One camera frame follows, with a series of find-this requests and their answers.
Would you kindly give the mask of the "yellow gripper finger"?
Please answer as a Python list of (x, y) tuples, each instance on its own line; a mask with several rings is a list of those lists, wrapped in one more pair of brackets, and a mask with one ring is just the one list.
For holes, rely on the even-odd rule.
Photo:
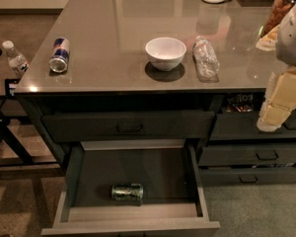
[(288, 66), (281, 74), (272, 73), (264, 96), (257, 127), (260, 131), (274, 132), (296, 109), (296, 66)]

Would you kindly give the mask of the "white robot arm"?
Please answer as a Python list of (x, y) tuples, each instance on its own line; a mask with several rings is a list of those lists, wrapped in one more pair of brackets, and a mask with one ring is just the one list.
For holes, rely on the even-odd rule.
[(279, 24), (274, 48), (276, 58), (287, 68), (269, 77), (257, 121), (264, 132), (281, 128), (296, 109), (296, 4)]

